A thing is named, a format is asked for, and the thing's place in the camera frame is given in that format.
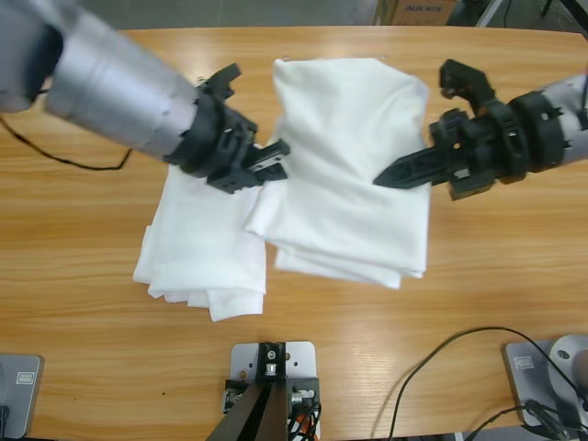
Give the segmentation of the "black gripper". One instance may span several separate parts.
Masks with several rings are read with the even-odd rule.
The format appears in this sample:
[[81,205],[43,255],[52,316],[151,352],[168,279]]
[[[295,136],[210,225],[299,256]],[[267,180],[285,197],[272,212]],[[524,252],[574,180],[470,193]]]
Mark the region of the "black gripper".
[[279,163],[290,154],[283,140],[266,147],[254,144],[256,124],[204,88],[197,92],[192,125],[175,150],[164,157],[166,163],[228,194],[288,178]]
[[563,164],[568,143],[562,115],[562,108],[539,92],[509,103],[495,100],[471,119],[449,110],[429,126],[433,147],[397,159],[373,184],[396,189],[446,184],[457,200],[486,192],[498,181],[519,182]]

